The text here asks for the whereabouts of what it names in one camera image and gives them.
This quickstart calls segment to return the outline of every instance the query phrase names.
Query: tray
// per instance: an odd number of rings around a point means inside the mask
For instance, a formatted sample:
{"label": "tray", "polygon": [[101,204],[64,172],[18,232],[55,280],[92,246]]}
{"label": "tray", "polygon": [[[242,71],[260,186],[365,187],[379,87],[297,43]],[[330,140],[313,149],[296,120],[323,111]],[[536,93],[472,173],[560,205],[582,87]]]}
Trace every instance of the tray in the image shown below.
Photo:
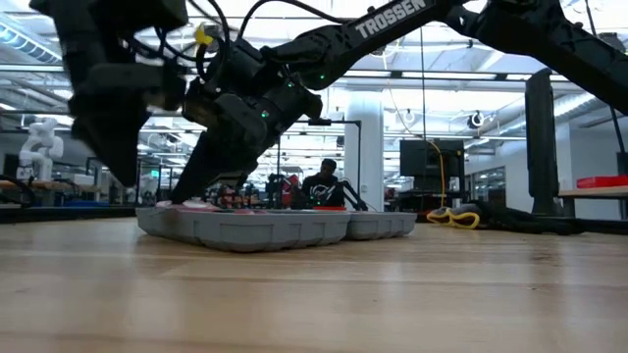
{"label": "tray", "polygon": [[277,251],[341,241],[346,212],[272,212],[251,215],[206,209],[138,208],[139,227],[150,235],[234,252]]}
{"label": "tray", "polygon": [[407,235],[414,230],[416,214],[401,212],[353,212],[346,240],[375,240]]}

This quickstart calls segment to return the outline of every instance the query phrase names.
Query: robotic arm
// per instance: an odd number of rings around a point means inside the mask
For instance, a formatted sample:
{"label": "robotic arm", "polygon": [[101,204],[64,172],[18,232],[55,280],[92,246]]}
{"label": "robotic arm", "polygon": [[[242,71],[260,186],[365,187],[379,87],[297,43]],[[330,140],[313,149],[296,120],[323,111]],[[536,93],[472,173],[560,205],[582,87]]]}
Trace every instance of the robotic arm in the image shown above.
{"label": "robotic arm", "polygon": [[480,14],[467,11],[466,2],[394,0],[274,48],[216,38],[220,50],[206,69],[206,46],[200,46],[199,77],[187,91],[188,68],[175,58],[162,67],[137,63],[137,54],[155,55],[133,38],[150,27],[165,38],[185,25],[184,0],[32,0],[31,7],[52,17],[64,48],[75,90],[73,136],[122,184],[135,183],[137,134],[148,105],[183,107],[186,119],[207,126],[172,195],[182,203],[211,182],[242,184],[257,158],[301,116],[320,119],[322,102],[308,88],[328,87],[362,57],[432,21],[497,50],[534,57],[628,114],[628,57],[566,20],[559,0],[492,0]]}

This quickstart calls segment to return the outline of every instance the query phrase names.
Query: white pillar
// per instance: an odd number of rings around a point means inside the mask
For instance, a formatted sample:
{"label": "white pillar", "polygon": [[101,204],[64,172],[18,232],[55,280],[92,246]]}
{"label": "white pillar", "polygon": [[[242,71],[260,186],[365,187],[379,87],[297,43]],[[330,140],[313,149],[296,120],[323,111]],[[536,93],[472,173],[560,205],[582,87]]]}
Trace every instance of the white pillar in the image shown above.
{"label": "white pillar", "polygon": [[362,122],[360,185],[358,179],[358,128],[344,126],[344,176],[360,197],[384,211],[384,110],[380,92],[352,92],[346,110],[348,121]]}

